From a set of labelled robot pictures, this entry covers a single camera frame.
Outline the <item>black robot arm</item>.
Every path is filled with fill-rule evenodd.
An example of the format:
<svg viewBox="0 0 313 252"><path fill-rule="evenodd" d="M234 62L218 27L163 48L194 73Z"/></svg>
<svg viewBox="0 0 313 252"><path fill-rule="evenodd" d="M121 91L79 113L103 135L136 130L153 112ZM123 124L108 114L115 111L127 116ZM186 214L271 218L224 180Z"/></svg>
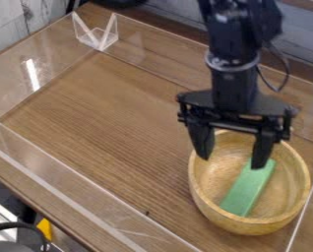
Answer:
<svg viewBox="0 0 313 252"><path fill-rule="evenodd" d="M198 7L208 35L204 64L211 88L176 95L178 120L203 159L212 153L215 129L252 134L251 167L258 169L268 161L274 144L290 138L297 114L291 105L258 87L264 79L260 49L274 46L282 14L274 0L198 0Z"/></svg>

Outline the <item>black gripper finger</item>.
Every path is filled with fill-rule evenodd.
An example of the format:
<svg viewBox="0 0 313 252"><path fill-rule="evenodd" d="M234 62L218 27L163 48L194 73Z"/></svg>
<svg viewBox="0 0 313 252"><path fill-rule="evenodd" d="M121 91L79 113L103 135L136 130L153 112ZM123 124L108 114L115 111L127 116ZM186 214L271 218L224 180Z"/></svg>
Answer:
<svg viewBox="0 0 313 252"><path fill-rule="evenodd" d="M208 160L214 148L214 128L196 123L188 124L188 133L196 155Z"/></svg>
<svg viewBox="0 0 313 252"><path fill-rule="evenodd" d="M275 143L275 133L268 129L263 129L255 136L252 147L251 168L259 169L266 166L271 156Z"/></svg>

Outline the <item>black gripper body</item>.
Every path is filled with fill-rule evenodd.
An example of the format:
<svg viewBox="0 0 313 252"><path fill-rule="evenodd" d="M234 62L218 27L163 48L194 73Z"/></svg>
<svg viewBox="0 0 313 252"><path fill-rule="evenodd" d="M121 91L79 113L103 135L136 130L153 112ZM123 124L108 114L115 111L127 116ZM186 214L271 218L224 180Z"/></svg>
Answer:
<svg viewBox="0 0 313 252"><path fill-rule="evenodd" d="M256 66L220 71L211 68L211 88L176 95L178 119L188 129L190 123L214 129L256 134L268 129L275 141L290 138L290 126L297 109L285 101L263 94L258 87L262 76Z"/></svg>

